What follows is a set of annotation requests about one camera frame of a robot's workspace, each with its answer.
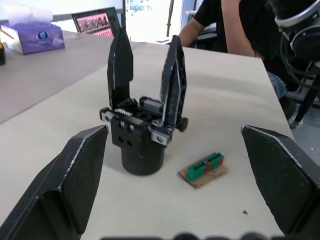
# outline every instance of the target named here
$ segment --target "laptop screen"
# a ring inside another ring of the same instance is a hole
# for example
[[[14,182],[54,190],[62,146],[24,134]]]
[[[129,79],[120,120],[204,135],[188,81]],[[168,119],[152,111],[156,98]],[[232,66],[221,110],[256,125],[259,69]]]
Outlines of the laptop screen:
[[[120,29],[114,7],[72,14],[78,33],[113,37]]]

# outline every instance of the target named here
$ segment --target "tissue box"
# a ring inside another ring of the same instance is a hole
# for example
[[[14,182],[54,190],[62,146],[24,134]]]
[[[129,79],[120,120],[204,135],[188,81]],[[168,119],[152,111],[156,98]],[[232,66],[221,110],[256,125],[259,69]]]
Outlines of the tissue box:
[[[1,28],[14,38],[6,42],[8,48],[20,54],[65,48],[61,28],[51,23],[4,23]]]

